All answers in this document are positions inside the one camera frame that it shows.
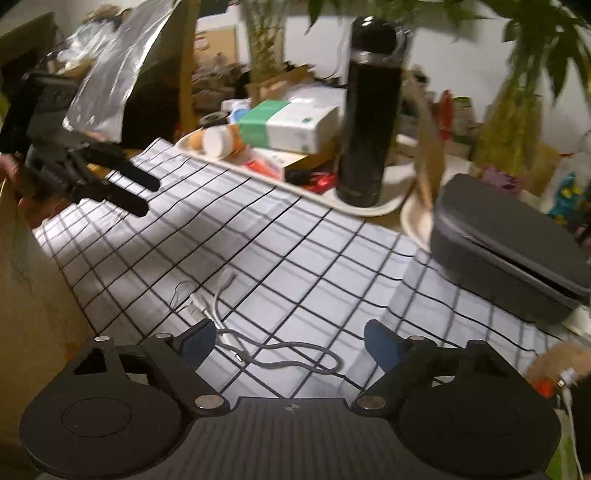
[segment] white checkered tablecloth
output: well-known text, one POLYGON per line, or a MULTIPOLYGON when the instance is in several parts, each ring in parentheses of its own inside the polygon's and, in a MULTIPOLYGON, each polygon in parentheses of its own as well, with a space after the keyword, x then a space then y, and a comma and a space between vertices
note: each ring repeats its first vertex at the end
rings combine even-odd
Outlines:
MULTIPOLYGON (((240 366, 216 349, 198 373, 232 404, 240 396, 350 401, 383 374, 363 348, 369 319, 444 346, 485 339, 521 372, 568 335, 561 327, 542 332, 462 290, 404 235, 190 158, 164 140, 134 163, 161 179, 159 192, 118 173, 111 180, 150 201, 146 217, 85 200, 35 232, 97 334, 137 343, 184 331, 195 324, 184 308, 189 294, 210 300, 228 266, 238 277, 222 294, 225 325, 260 342, 328 346, 344 360, 339 374, 325 377, 240 366)), ((264 362, 333 362, 298 349, 249 351, 264 362)))

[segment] plastic bag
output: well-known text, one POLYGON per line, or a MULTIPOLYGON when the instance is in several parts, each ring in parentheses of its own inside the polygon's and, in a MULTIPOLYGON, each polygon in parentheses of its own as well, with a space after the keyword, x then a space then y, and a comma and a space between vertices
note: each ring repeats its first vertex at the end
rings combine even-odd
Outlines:
POLYGON ((121 142, 125 104, 148 53, 179 0, 146 0, 132 11, 83 81, 64 127, 121 142))
POLYGON ((64 70, 70 69, 87 59, 94 60, 115 38, 113 22, 91 22, 81 25, 67 39, 68 48, 57 54, 57 59, 65 63, 64 70))

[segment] finger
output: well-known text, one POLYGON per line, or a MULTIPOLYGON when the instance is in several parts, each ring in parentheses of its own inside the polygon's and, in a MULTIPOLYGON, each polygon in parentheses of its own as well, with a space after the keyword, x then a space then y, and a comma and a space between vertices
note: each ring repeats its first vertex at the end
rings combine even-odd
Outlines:
POLYGON ((22 198, 18 202, 18 207, 31 228, 40 226, 43 220, 58 214, 66 206, 67 202, 65 200, 56 197, 51 197, 43 202, 31 198, 22 198))
POLYGON ((0 154, 0 181, 4 179, 10 179, 17 192, 23 197, 35 195, 35 185, 27 168, 14 160, 14 157, 0 154))

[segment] gray storage case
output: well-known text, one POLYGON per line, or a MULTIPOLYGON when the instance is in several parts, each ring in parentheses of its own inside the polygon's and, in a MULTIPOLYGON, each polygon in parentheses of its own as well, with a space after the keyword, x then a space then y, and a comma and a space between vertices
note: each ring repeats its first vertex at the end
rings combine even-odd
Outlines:
POLYGON ((518 199, 460 174, 433 217, 431 251, 450 279, 516 317, 552 325, 589 302, 591 270, 579 246, 518 199))

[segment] black water bottle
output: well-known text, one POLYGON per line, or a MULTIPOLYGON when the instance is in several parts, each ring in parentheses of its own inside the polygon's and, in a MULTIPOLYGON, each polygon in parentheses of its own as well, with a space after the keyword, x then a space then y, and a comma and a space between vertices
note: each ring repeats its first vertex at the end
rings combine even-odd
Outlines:
POLYGON ((379 200, 410 35, 400 24, 375 17, 353 22, 336 189, 349 205, 371 207, 379 200))

